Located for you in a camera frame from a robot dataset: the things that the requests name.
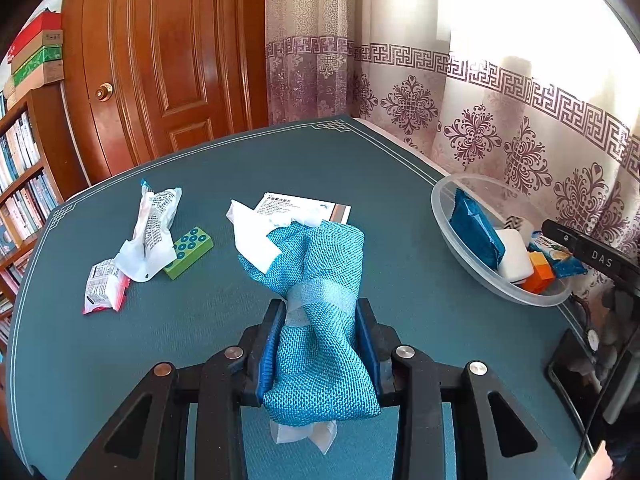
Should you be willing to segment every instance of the snack wrapper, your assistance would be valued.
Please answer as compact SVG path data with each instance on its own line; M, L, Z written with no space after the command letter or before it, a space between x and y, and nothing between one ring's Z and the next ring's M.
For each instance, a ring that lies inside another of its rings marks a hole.
M142 199L133 238L126 240L113 259L134 282L148 282L176 259L169 228L174 222L182 188L154 193L142 180Z
M478 203L460 188L456 190L451 227L462 242L487 267L496 270L505 247Z
M556 278L568 278L576 274L587 273L582 262L573 256L569 249L543 236L542 231L535 231L531 235L529 251L543 253Z
M130 279L113 263L113 258L95 264L84 288L83 314L106 308L120 311Z

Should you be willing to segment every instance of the green box on shelf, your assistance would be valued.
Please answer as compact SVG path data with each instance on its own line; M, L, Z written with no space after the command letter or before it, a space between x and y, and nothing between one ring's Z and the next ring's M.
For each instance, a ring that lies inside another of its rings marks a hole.
M14 84L18 86L24 79L41 64L47 61L62 59L62 45L45 45L38 49L27 61L24 62L14 74Z
M177 259L164 268L169 278L175 280L193 262L213 248L213 240L199 227L194 227L174 244Z

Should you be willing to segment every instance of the black cable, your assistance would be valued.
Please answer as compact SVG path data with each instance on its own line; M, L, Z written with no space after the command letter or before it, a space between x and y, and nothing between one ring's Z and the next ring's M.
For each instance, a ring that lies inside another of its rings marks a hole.
M576 474L576 472L578 470L578 464L580 462L580 456L582 455L582 449L584 448L584 444L587 441L588 433L589 433L589 430L591 429L591 423L593 422L593 419L596 416L596 412L598 411L598 407L600 406L600 402L602 401L602 397L604 397L604 394L607 391L607 388L609 387L609 384L610 384L613 376L616 374L616 370L618 369L618 365L620 364L620 361L622 361L622 358L626 354L626 351L629 350L629 347L631 346L631 343L633 342L633 340L635 339L636 335L638 334L638 330L640 330L640 323L638 323L636 325L636 329L633 331L631 336L629 336L629 339L626 341L625 345L622 347L622 350L620 351L620 354L618 355L618 359L616 360L616 364L613 365L613 368L609 372L609 375L607 376L607 379L605 380L605 383L602 385L602 389L600 390L600 394L598 395L598 398L596 399L596 403L595 403L595 405L593 407L593 410L591 411L591 415L589 416L589 420L587 421L587 424L584 427L584 432L582 433L582 439L580 440L580 447L578 448L578 455L575 457L574 474Z

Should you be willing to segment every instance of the door knob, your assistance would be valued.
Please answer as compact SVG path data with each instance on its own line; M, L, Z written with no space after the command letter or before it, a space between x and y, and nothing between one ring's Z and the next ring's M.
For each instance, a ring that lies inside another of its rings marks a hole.
M108 101L113 94L113 86L111 83L102 83L98 86L98 89L95 91L95 97L98 101Z

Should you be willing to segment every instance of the plastic bowl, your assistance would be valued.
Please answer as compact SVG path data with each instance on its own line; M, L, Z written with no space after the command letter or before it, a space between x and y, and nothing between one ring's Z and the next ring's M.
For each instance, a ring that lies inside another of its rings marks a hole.
M463 173L441 179L433 187L431 206L442 236L460 264L478 282L505 300L533 306L555 306L566 300L571 290L563 280L553 281L541 294L527 292L491 270L467 248L449 224L457 188L463 189L478 202L489 222L497 229L503 228L509 215L526 218L536 230L540 230L542 222L548 217L524 193L494 178Z

